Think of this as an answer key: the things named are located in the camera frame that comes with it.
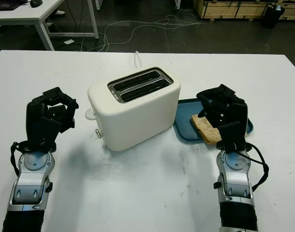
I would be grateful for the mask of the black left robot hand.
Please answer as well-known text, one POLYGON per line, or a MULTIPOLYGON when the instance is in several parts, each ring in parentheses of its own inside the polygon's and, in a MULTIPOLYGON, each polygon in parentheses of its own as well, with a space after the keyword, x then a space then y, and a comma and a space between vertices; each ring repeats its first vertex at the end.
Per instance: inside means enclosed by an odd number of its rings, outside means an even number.
POLYGON ((76 99, 59 87, 33 99, 26 110, 27 142, 24 147, 31 151, 54 152, 57 135, 74 128, 74 114, 78 108, 76 99))

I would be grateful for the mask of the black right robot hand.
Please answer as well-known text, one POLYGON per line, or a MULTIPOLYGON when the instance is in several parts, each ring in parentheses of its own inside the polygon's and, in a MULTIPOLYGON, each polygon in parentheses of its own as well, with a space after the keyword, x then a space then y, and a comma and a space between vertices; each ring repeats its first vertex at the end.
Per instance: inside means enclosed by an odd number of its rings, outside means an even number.
POLYGON ((192 123, 207 144, 219 142, 245 145, 248 107, 235 91, 221 84, 197 93, 203 109, 192 115, 192 123))

